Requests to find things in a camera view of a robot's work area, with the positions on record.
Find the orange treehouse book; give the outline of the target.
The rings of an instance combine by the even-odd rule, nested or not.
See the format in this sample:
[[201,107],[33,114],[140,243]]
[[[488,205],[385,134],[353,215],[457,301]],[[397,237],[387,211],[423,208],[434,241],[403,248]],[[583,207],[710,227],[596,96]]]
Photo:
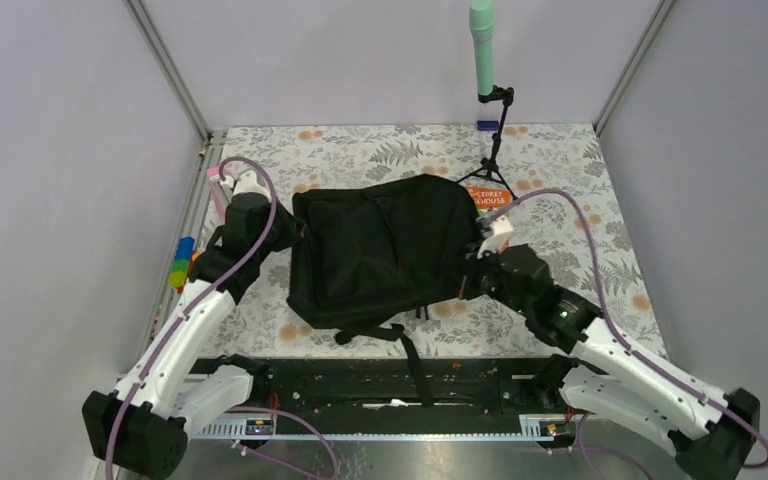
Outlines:
[[513,200],[507,189],[465,185],[478,210],[494,210],[507,206]]

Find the black student backpack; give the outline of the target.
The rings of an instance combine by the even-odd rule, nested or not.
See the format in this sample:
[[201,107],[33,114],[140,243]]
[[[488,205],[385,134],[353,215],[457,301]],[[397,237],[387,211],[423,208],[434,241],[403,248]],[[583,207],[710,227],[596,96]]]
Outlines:
[[394,316],[455,298],[482,235],[468,190],[421,174],[361,189],[296,194],[287,303],[340,345],[357,336],[401,342],[420,404],[434,399],[417,349]]

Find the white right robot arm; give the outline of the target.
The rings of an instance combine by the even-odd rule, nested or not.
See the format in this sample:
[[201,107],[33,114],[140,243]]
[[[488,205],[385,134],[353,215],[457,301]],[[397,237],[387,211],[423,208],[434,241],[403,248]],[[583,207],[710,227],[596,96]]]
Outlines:
[[693,479],[734,479],[758,442],[760,401],[727,392],[653,354],[600,305],[556,284],[527,245],[469,249],[465,292],[486,294],[522,315],[526,328],[578,366],[533,386],[535,402],[595,413],[661,447]]

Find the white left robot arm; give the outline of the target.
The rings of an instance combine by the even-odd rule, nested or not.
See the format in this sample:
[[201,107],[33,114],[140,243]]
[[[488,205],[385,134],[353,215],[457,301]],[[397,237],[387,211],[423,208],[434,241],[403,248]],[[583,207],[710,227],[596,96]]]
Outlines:
[[272,195],[233,196],[158,336],[111,392],[93,391],[84,401],[85,427],[106,478],[125,469],[166,479],[192,437],[220,415],[267,404],[266,367],[246,357],[221,361],[189,390],[183,385],[203,343],[258,279],[264,260],[298,238],[296,220]]

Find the colourful toy blocks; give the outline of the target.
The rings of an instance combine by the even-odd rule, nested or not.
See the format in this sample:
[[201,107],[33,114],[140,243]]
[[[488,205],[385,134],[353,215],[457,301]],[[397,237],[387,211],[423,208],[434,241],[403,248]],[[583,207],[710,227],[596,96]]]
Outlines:
[[168,286],[176,293],[180,294],[183,291],[198,256],[194,237],[185,236],[179,239],[167,278]]

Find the floral tablecloth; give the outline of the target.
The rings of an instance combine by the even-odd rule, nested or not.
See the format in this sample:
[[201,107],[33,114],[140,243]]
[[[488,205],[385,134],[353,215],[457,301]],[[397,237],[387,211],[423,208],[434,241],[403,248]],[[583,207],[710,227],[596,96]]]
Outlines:
[[[283,203],[319,188],[361,188],[432,174],[458,179],[489,154],[492,139],[472,125],[234,127],[221,158],[245,156],[269,173]],[[513,242],[531,246],[553,279],[589,300],[602,283],[613,321],[648,350],[666,348],[593,128],[588,124],[505,127],[497,157],[523,202],[511,211]],[[286,304],[290,255],[271,255],[243,303],[203,345],[202,355],[401,358],[399,342],[359,337],[341,346]],[[424,317],[396,317],[422,358],[537,357],[551,349],[523,319],[479,298],[434,304]]]

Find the black tripod stand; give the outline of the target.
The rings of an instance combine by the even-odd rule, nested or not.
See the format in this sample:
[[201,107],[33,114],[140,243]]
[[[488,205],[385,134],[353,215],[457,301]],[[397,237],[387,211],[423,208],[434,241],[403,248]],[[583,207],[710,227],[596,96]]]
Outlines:
[[457,180],[457,183],[463,183],[470,178],[485,180],[498,185],[502,185],[510,194],[511,198],[516,200],[518,196],[514,193],[508,182],[499,170],[497,161],[498,153],[502,145],[502,136],[509,107],[514,103],[515,90],[513,87],[500,87],[494,85],[489,94],[479,94],[478,101],[482,104],[488,104],[496,101],[502,103],[502,111],[497,123],[496,130],[493,132],[492,146],[489,157],[483,157],[480,161],[480,167],[467,173]]

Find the green microphone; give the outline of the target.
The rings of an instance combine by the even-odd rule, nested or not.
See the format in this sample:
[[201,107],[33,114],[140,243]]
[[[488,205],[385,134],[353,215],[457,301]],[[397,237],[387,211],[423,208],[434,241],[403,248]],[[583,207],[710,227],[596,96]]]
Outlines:
[[492,37],[495,8],[492,0],[475,0],[469,9],[469,28],[473,40],[477,94],[489,96],[494,88]]

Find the blue block at wall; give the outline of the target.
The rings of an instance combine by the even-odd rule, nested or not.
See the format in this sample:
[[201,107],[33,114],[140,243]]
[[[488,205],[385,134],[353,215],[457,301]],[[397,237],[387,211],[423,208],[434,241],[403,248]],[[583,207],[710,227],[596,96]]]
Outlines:
[[496,120],[478,120],[476,122],[476,128],[479,131],[494,131],[499,127],[499,122]]

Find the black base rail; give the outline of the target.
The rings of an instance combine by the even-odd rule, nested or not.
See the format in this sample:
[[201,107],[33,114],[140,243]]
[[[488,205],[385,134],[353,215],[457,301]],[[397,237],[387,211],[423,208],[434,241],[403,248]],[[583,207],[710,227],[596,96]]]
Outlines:
[[564,419],[560,388],[577,364],[560,355],[424,359],[421,389],[405,359],[272,359],[243,404],[293,413],[329,435],[503,436],[521,433],[523,416]]

